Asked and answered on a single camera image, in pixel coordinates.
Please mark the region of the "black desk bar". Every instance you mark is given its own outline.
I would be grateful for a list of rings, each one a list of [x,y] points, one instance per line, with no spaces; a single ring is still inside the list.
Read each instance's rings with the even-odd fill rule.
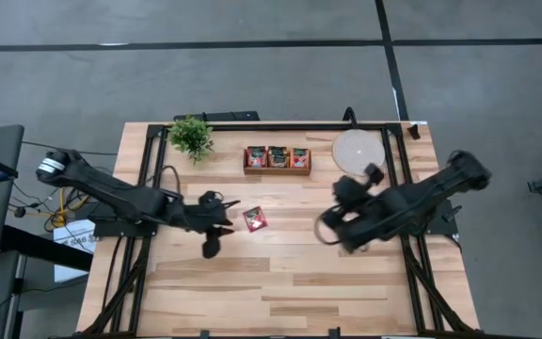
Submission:
[[[86,251],[8,225],[3,227],[1,233],[0,250],[15,250],[28,257],[83,271],[90,271],[93,259],[93,255]]]

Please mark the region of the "pink packet edge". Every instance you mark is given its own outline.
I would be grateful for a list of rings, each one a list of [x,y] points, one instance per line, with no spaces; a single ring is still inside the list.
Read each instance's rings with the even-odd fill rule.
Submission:
[[[292,169],[308,169],[311,152],[309,149],[293,148],[290,152],[290,167]]]

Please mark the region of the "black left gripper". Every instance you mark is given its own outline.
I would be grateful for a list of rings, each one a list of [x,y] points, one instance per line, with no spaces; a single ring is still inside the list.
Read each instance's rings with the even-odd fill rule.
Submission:
[[[171,211],[171,226],[204,234],[205,241],[201,246],[202,256],[212,259],[221,249],[220,238],[233,234],[234,230],[227,228],[228,211],[240,201],[222,202],[213,191],[207,191],[199,198],[198,204],[185,204],[183,198],[173,203]]]

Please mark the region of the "white paper label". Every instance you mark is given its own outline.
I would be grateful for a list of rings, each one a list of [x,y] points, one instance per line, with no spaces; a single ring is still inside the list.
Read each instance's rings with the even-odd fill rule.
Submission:
[[[93,254],[97,247],[94,229],[95,224],[92,221],[88,219],[76,220],[66,226],[54,229],[54,241]],[[64,283],[87,274],[87,270],[54,265],[54,281],[56,283]]]

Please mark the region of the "green plant in white pot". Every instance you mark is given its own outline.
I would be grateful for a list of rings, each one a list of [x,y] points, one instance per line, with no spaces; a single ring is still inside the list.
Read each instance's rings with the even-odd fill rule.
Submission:
[[[168,141],[180,153],[185,154],[193,164],[203,160],[213,151],[211,139],[213,128],[205,121],[193,116],[175,121],[168,128]]]

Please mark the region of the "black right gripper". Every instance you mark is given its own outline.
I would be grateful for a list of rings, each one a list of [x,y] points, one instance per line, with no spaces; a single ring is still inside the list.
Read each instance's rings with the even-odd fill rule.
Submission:
[[[346,252],[354,253],[366,251],[373,240],[393,238],[393,231],[384,225],[387,213],[380,196],[369,193],[384,179],[384,173],[370,163],[364,174],[367,180],[363,184],[346,175],[333,184],[336,204],[315,219],[315,237],[324,245],[341,245]]]

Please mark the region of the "black aluminium table frame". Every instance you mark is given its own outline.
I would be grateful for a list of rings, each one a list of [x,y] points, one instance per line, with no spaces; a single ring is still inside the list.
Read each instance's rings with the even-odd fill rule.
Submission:
[[[160,184],[190,202],[215,190],[240,201],[228,213],[234,233],[216,258],[201,255],[203,236],[162,227],[151,242],[138,319],[140,336],[412,334],[416,323],[402,246],[374,242],[346,255],[319,242],[314,219],[333,202],[341,171],[332,157],[337,122],[218,123],[213,152],[193,164],[148,135],[145,122],[125,125],[115,175],[136,183],[163,167]],[[307,148],[310,176],[245,175],[250,145]],[[251,233],[243,213],[260,206],[268,226]]]

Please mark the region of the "wooden three-compartment tea box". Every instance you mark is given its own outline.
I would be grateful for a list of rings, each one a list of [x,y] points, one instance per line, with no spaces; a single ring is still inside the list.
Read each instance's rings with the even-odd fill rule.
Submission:
[[[266,168],[250,167],[247,164],[247,149],[243,150],[243,171],[245,175],[310,176],[311,168]]]

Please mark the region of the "beige vanilla tea packet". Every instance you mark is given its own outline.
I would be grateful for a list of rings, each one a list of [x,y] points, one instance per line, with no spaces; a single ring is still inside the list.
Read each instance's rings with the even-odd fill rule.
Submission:
[[[268,148],[268,166],[270,168],[287,168],[289,151],[286,147],[270,146]]]

